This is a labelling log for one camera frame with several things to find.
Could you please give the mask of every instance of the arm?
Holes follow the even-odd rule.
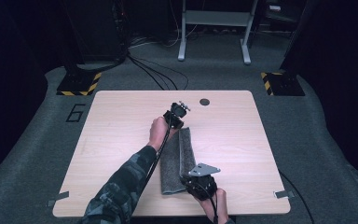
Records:
[[[89,202],[79,223],[129,223],[141,197],[147,173],[161,147],[168,125],[155,119],[146,147],[133,154]]]

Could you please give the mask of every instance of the folded towel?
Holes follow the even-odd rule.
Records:
[[[161,192],[174,194],[186,190],[181,177],[196,166],[190,129],[180,129],[165,145],[160,157]]]

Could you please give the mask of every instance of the camouflage jacket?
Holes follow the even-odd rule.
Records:
[[[146,146],[133,154],[89,202],[82,224],[130,223],[156,150]]]

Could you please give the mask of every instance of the person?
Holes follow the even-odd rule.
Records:
[[[147,173],[157,156],[167,129],[165,118],[159,117],[153,120],[146,146],[133,154],[113,173],[96,196],[89,201],[85,214],[78,223],[130,223],[132,213],[144,189]],[[171,129],[168,140],[176,132],[177,130]],[[217,201],[218,224],[233,224],[227,214],[226,192],[218,189],[213,199]],[[214,211],[211,201],[196,200],[208,219],[213,221]]]

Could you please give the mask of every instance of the gray carpet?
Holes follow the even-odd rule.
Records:
[[[296,186],[315,223],[358,223],[358,174],[343,157],[325,128],[318,97],[299,77],[304,97],[268,96],[261,72],[278,72],[287,38],[260,34],[250,49],[252,64],[243,64],[240,36],[210,35],[189,40],[186,60],[177,61],[179,43],[131,48],[131,55],[159,63],[188,77],[187,90],[247,90],[254,95],[279,169]],[[186,79],[171,70],[146,63],[170,77],[179,89]],[[101,64],[89,64],[95,67]],[[56,218],[47,201],[59,192],[87,118],[91,96],[58,96],[56,88],[65,71],[46,74],[44,103],[21,139],[0,166],[0,223],[76,223],[77,218]],[[160,90],[143,70],[126,60],[103,72],[96,91]],[[83,110],[79,122],[65,122],[73,106]],[[239,216],[237,223],[311,223],[295,188],[286,215]],[[205,217],[134,218],[133,223],[210,223]]]

